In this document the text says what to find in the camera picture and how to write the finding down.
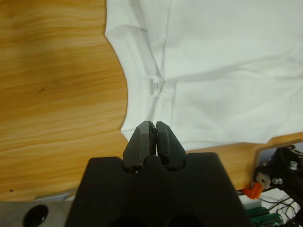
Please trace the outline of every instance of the wooden table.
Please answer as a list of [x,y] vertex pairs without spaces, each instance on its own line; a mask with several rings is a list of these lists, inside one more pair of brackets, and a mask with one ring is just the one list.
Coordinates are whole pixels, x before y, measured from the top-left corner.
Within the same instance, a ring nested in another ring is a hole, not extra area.
[[[122,155],[126,82],[105,24],[104,0],[0,0],[0,201],[74,189],[91,157]],[[261,146],[205,151],[241,189]]]

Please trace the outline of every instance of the white t-shirt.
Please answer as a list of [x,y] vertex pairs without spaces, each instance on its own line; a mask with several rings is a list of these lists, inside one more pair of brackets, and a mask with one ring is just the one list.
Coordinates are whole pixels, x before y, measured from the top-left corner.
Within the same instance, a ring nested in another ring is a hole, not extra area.
[[163,121],[185,150],[303,129],[302,0],[107,0],[122,133]]

